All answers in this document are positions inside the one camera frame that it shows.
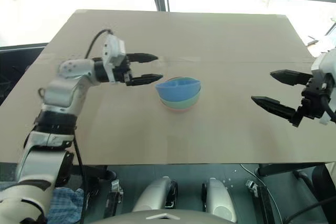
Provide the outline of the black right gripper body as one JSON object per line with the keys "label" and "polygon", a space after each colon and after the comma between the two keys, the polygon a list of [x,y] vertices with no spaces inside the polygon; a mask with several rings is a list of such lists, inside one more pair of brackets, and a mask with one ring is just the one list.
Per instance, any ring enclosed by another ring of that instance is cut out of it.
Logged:
{"label": "black right gripper body", "polygon": [[321,119],[325,113],[321,98],[328,100],[328,88],[322,87],[322,82],[314,77],[310,77],[306,82],[305,88],[301,92],[301,105],[297,108],[290,123],[298,127],[303,117],[309,119]]}

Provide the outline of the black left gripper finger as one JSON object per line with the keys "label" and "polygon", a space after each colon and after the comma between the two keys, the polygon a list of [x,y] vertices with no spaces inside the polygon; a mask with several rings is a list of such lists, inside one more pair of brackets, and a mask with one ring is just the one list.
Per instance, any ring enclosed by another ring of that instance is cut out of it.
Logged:
{"label": "black left gripper finger", "polygon": [[156,82],[163,78],[162,74],[143,74],[140,77],[130,76],[130,80],[126,82],[127,86],[141,86]]}
{"label": "black left gripper finger", "polygon": [[129,63],[138,62],[138,63],[147,63],[158,60],[159,58],[153,54],[146,53],[131,53],[127,54],[127,60]]}

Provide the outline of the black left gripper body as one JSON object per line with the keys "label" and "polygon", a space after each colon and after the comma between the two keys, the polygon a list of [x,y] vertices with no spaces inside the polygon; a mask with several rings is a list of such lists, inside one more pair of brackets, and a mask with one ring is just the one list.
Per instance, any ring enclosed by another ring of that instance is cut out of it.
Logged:
{"label": "black left gripper body", "polygon": [[115,66],[112,69],[115,82],[125,83],[126,85],[131,84],[132,71],[130,68],[130,61],[128,55],[124,57],[119,66]]}

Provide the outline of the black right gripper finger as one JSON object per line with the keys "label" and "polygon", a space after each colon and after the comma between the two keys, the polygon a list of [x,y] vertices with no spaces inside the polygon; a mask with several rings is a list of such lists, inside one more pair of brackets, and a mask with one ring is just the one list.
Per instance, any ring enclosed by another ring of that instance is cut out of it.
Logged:
{"label": "black right gripper finger", "polygon": [[284,118],[290,123],[299,123],[299,118],[296,118],[296,110],[294,108],[285,106],[278,100],[269,97],[251,96],[251,99],[267,112]]}
{"label": "black right gripper finger", "polygon": [[288,69],[272,71],[270,75],[279,82],[290,86],[295,86],[297,84],[305,86],[313,77],[312,74]]}

